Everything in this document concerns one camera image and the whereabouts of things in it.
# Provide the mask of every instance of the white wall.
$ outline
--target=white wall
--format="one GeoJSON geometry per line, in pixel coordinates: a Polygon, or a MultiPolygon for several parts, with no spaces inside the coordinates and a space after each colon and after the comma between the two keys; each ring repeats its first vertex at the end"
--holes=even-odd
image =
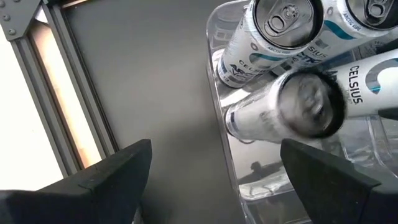
{"type": "Polygon", "coordinates": [[[0,189],[38,190],[60,179],[14,51],[0,30],[0,189]]]}

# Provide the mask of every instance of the can lid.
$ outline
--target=can lid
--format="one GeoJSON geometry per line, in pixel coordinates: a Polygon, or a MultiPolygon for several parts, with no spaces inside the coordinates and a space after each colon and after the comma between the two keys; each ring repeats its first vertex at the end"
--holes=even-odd
{"type": "Polygon", "coordinates": [[[262,35],[283,47],[309,43],[318,28],[316,12],[309,0],[257,0],[253,13],[262,35]]]}
{"type": "Polygon", "coordinates": [[[325,138],[343,124],[345,101],[338,84],[324,75],[295,73],[279,95],[279,111],[293,131],[305,138],[325,138]]]}
{"type": "Polygon", "coordinates": [[[355,19],[371,29],[398,26],[398,0],[346,0],[355,19]]]}

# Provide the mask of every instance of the transparent plastic tray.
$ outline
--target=transparent plastic tray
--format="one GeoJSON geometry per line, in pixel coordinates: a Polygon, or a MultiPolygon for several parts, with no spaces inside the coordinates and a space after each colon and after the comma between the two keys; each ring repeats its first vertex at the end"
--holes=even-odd
{"type": "MultiPolygon", "coordinates": [[[[240,141],[226,131],[223,115],[229,105],[274,79],[263,75],[242,89],[228,88],[218,78],[216,66],[238,26],[249,1],[233,1],[217,7],[207,22],[207,73],[211,94],[229,165],[231,182],[241,198],[248,223],[311,223],[294,192],[279,156],[280,145],[267,141],[240,141]]],[[[398,153],[398,123],[389,138],[378,116],[351,119],[336,135],[322,141],[305,142],[334,155],[375,169],[395,172],[398,153]],[[395,145],[390,148],[389,140],[395,145]]]]}

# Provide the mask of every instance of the bolt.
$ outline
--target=bolt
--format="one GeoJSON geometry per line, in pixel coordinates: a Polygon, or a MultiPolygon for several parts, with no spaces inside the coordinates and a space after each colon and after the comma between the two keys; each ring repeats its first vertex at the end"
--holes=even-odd
{"type": "Polygon", "coordinates": [[[10,17],[10,15],[3,15],[3,16],[2,16],[2,19],[3,19],[4,21],[10,21],[11,17],[10,17]]]}
{"type": "Polygon", "coordinates": [[[14,30],[14,29],[9,29],[9,30],[8,30],[8,34],[9,34],[9,35],[15,35],[16,33],[17,33],[17,31],[14,30]]]}

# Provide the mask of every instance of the gray table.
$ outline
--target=gray table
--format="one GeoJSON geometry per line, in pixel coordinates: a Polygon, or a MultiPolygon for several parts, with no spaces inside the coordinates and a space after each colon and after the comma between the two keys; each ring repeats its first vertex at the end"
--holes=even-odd
{"type": "Polygon", "coordinates": [[[244,223],[206,75],[207,17],[225,0],[97,0],[67,9],[120,147],[151,138],[146,223],[244,223]]]}

